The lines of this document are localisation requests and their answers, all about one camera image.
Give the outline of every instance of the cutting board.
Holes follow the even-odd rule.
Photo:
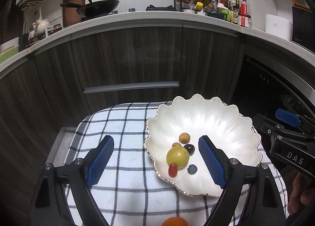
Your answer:
[[[63,0],[63,2],[71,2],[71,3],[85,5],[85,0]],[[81,21],[81,16],[77,14],[75,8],[63,8],[62,21],[63,21],[63,27],[65,28],[69,25],[79,23]]]

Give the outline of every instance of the screw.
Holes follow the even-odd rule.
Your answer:
[[[236,165],[238,163],[238,160],[232,158],[232,159],[230,159],[230,162],[231,162],[231,164]]]
[[[49,170],[49,169],[51,169],[51,167],[52,167],[52,163],[47,163],[45,166],[44,166],[44,168],[46,169],[46,170]]]
[[[262,164],[261,164],[261,167],[262,167],[263,169],[268,169],[268,168],[269,168],[269,166],[268,166],[266,163],[262,163]]]
[[[74,163],[77,165],[80,165],[83,162],[83,158],[77,158],[75,159]]]

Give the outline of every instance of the white appliance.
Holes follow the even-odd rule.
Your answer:
[[[282,17],[266,15],[265,32],[283,38],[287,41],[291,41],[292,23]]]

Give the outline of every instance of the black microwave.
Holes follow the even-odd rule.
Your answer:
[[[315,53],[315,17],[311,11],[292,7],[292,41]]]

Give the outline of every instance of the human hand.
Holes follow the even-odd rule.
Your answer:
[[[293,181],[293,191],[289,200],[288,212],[296,213],[301,204],[309,205],[315,197],[315,188],[307,189],[302,179],[302,173],[298,173]]]

